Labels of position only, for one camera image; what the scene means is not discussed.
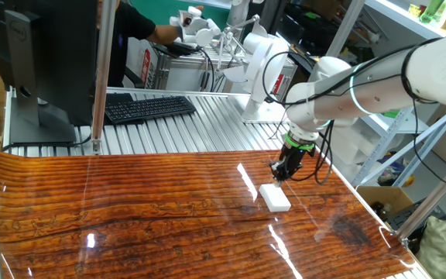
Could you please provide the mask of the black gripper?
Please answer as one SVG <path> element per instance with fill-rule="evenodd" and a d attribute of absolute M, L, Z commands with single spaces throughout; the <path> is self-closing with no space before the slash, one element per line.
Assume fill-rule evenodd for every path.
<path fill-rule="evenodd" d="M 295 173 L 300 169 L 300 162 L 305 154 L 314 155 L 314 146 L 288 147 L 283 146 L 279 161 L 272 162 L 269 167 L 273 176 L 273 184 L 280 187 L 284 182 L 283 163 L 286 163 L 285 178 L 292 179 Z"/>

